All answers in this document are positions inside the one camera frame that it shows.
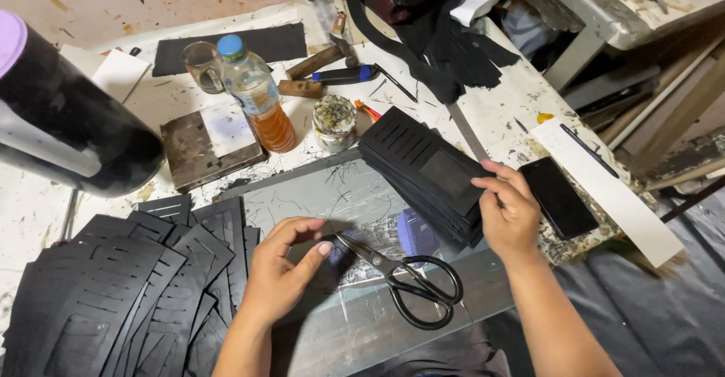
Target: orange liquid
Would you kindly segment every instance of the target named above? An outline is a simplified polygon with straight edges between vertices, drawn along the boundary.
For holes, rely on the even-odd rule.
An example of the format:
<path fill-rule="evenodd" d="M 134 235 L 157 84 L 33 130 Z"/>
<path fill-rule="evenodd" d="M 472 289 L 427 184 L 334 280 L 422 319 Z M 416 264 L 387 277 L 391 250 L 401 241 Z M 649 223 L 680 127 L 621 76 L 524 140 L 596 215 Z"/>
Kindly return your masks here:
<path fill-rule="evenodd" d="M 263 114 L 249 115 L 249 120 L 267 150 L 283 154 L 295 147 L 295 129 L 279 102 Z"/>

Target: finger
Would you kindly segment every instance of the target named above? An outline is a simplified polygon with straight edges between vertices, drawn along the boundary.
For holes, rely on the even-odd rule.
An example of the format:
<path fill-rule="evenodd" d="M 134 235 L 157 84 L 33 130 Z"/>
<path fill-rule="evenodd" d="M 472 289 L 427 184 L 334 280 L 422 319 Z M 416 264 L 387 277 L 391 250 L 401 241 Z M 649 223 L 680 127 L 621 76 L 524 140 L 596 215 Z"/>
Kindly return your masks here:
<path fill-rule="evenodd" d="M 267 234 L 267 237 L 265 237 L 265 240 L 266 239 L 271 239 L 272 236 L 275 235 L 277 233 L 277 231 L 279 231 L 280 228 L 284 227 L 285 224 L 287 224 L 287 223 L 289 223 L 289 222 L 291 222 L 293 220 L 299 220 L 301 218 L 306 218 L 306 217 L 304 217 L 304 216 L 295 216 L 295 217 L 287 217 L 287 218 L 283 219 L 282 221 L 280 221 L 279 223 L 277 223 L 277 225 L 275 225 L 274 227 L 272 227 L 272 230 L 270 231 L 269 234 Z"/>
<path fill-rule="evenodd" d="M 516 213 L 521 206 L 529 203 L 511 183 L 496 178 L 474 178 L 470 181 L 475 187 L 485 188 L 488 192 L 493 192 L 499 196 L 504 203 L 506 210 Z"/>
<path fill-rule="evenodd" d="M 516 190 L 518 190 L 527 199 L 534 200 L 529 184 L 520 172 L 517 172 L 506 165 L 494 162 L 491 159 L 481 161 L 481 166 L 489 172 L 495 173 L 499 178 L 508 180 L 513 187 L 515 187 Z"/>
<path fill-rule="evenodd" d="M 478 204 L 481 206 L 481 216 L 484 218 L 484 222 L 489 220 L 501 220 L 503 215 L 501 214 L 501 208 L 498 206 L 496 200 L 496 194 L 492 191 L 484 191 L 481 198 L 478 200 Z"/>
<path fill-rule="evenodd" d="M 321 242 L 313 246 L 290 273 L 295 283 L 301 287 L 307 286 L 330 252 L 332 252 L 331 242 Z"/>
<path fill-rule="evenodd" d="M 320 237 L 320 229 L 325 225 L 321 218 L 301 217 L 290 220 L 277 229 L 273 237 L 265 240 L 279 257 L 286 257 L 289 247 Z"/>

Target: black scissors handle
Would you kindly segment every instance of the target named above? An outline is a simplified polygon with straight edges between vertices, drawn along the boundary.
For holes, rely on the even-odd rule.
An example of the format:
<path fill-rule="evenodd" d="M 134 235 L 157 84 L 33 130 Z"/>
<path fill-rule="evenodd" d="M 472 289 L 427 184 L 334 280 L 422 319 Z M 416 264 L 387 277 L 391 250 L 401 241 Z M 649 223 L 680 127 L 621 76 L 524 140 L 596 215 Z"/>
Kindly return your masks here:
<path fill-rule="evenodd" d="M 421 287 L 410 285 L 409 283 L 397 280 L 395 279 L 393 274 L 387 275 L 386 280 L 391 287 L 390 294 L 393 296 L 393 302 L 395 303 L 395 307 L 398 308 L 400 315 L 402 315 L 405 320 L 407 320 L 411 325 L 424 331 L 435 331 L 448 325 L 451 319 L 453 319 L 453 305 L 457 305 L 458 302 L 460 302 L 460 300 L 463 298 L 463 283 L 460 281 L 458 273 L 456 273 L 453 267 L 451 267 L 447 262 L 427 255 L 405 257 L 401 259 L 401 262 L 405 264 L 403 266 L 404 270 L 408 271 L 408 273 L 412 275 L 413 279 L 415 279 L 415 281 Z M 452 296 L 446 294 L 440 288 L 433 285 L 429 280 L 423 278 L 422 275 L 416 270 L 412 269 L 411 266 L 409 266 L 409 264 L 414 264 L 417 262 L 428 262 L 430 264 L 440 267 L 443 271 L 445 271 L 453 282 L 455 293 Z M 423 299 L 437 303 L 443 307 L 443 309 L 446 311 L 446 314 L 443 316 L 442 319 L 436 322 L 426 322 L 424 320 L 418 319 L 405 306 L 403 298 L 400 296 L 400 291 L 405 291 L 409 294 L 414 294 Z"/>

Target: metal ruler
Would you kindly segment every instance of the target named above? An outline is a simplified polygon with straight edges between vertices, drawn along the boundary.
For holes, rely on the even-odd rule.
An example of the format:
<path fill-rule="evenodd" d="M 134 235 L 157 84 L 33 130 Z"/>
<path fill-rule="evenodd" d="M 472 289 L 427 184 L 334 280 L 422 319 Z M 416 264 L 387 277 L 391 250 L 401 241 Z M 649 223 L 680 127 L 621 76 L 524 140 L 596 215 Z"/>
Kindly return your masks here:
<path fill-rule="evenodd" d="M 463 113 L 460 111 L 458 103 L 455 102 L 446 106 L 446 108 L 448 108 L 448 112 L 450 112 L 453 122 L 455 122 L 458 127 L 458 131 L 460 131 L 461 135 L 463 135 L 463 139 L 466 140 L 470 150 L 473 151 L 476 160 L 481 161 L 484 159 L 491 159 L 486 153 L 484 146 L 481 145 L 481 141 L 478 140 L 473 128 L 470 127 L 466 117 L 463 116 Z"/>

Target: black phone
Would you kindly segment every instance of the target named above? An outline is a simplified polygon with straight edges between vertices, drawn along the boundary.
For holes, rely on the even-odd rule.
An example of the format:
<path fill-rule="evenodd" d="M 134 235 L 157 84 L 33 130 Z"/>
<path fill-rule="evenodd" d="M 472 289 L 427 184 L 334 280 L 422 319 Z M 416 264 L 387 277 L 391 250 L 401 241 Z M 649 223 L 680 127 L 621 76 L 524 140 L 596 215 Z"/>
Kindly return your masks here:
<path fill-rule="evenodd" d="M 599 227 L 597 219 L 554 159 L 539 159 L 522 166 L 519 171 L 560 239 L 570 240 Z"/>

